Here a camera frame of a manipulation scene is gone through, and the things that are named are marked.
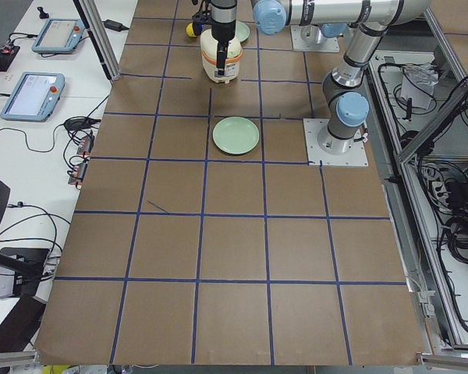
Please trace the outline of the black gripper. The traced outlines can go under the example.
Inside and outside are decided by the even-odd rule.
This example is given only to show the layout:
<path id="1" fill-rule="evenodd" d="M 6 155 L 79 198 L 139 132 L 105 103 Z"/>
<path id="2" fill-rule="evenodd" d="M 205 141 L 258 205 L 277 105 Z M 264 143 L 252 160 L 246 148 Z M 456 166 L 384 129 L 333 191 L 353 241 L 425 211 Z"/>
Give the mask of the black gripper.
<path id="1" fill-rule="evenodd" d="M 228 54 L 228 42 L 236 32 L 236 0 L 201 1 L 198 11 L 192 15 L 192 30 L 199 36 L 203 25 L 211 26 L 211 34 L 218 42 L 216 67 L 219 76 L 225 75 L 225 62 Z"/>

